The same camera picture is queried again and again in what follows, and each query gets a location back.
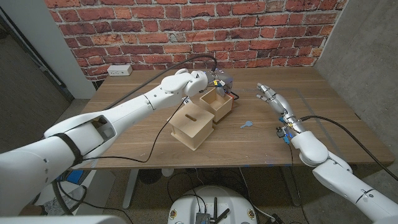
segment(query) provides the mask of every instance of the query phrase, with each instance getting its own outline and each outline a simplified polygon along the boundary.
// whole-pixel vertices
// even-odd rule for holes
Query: red brick wall
[[[220,68],[312,66],[346,0],[44,0],[83,73],[165,69],[196,54]],[[211,66],[206,61],[187,68]]]

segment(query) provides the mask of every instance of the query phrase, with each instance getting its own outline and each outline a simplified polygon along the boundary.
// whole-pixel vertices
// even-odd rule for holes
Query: table leg
[[[129,181],[127,182],[126,193],[123,199],[123,208],[128,209],[131,205],[132,195],[136,186],[139,169],[130,170]]]
[[[292,198],[292,203],[294,206],[300,206],[300,198],[297,193],[296,185],[294,184],[293,175],[290,171],[291,167],[280,167],[282,174],[285,179],[285,184],[287,190],[289,191],[290,197]]]

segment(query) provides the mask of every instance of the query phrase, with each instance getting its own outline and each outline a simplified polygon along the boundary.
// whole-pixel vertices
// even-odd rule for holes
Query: black strap
[[[58,133],[54,134],[53,136],[62,139],[69,146],[70,150],[73,152],[73,155],[75,155],[75,161],[73,161],[72,166],[75,166],[83,162],[83,156],[81,155],[79,148],[77,148],[77,145],[68,135],[66,135],[65,133]]]

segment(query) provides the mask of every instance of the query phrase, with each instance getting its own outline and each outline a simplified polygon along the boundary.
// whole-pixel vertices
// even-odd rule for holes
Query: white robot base
[[[205,212],[205,205],[198,198],[201,213],[207,213],[208,215],[197,214],[199,212],[198,201],[194,196],[193,190],[190,190],[184,194],[186,197],[183,195],[173,203],[168,217],[168,224],[208,224],[214,223],[214,220],[219,224],[257,224],[253,206],[237,192],[215,185],[197,187],[195,192],[206,203]]]

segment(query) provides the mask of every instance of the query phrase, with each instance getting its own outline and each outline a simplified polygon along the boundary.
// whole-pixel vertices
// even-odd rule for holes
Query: wooden table
[[[313,68],[242,68],[225,69],[234,78],[233,91],[240,98],[233,110],[218,124],[213,133],[196,150],[171,136],[168,124],[160,134],[152,157],[147,163],[122,159],[100,159],[86,169],[150,169],[188,167],[285,166],[291,164],[288,145],[279,139],[275,128],[280,126],[277,115],[269,105],[256,98],[257,83],[270,86],[290,103],[298,118],[319,115],[346,126],[382,163],[394,161],[393,154],[383,145],[354,111],[339,97]],[[133,71],[129,77],[108,77],[83,113],[102,110],[159,71]],[[130,98],[141,95],[158,84],[162,77],[139,90]],[[197,94],[192,97],[198,104]],[[105,152],[104,156],[125,156],[147,159],[153,141],[176,110],[176,106],[158,111],[129,128]],[[240,128],[246,121],[253,126]],[[340,128],[326,121],[310,119],[304,126],[312,131],[327,148],[350,164],[374,161]],[[303,165],[299,150],[294,149],[294,164]]]

